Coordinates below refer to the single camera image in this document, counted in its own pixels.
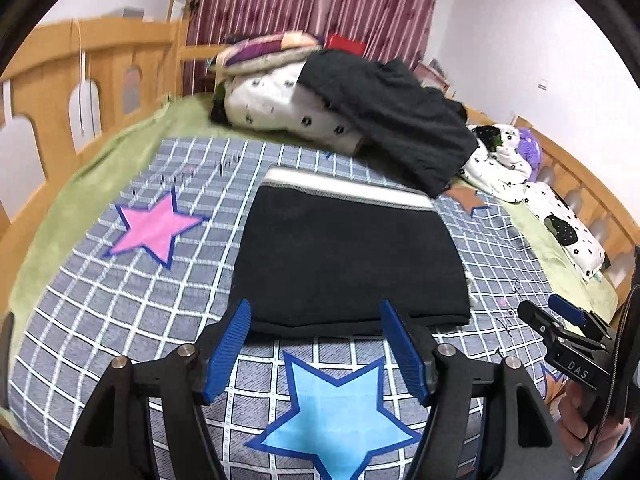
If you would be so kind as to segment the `person right hand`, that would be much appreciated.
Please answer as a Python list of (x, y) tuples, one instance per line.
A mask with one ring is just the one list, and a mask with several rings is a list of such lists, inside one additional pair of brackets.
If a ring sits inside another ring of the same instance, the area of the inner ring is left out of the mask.
[[(585, 445), (592, 443), (596, 435), (594, 430), (589, 429), (580, 414), (579, 409), (582, 407), (583, 398), (582, 387), (569, 380), (565, 386), (565, 394), (559, 403), (560, 418), (556, 422), (556, 428), (558, 428), (563, 448), (570, 457), (582, 454)], [(628, 418), (622, 424), (616, 422), (614, 418), (609, 418), (594, 447), (589, 465), (597, 465), (613, 455), (618, 442), (629, 427)]]

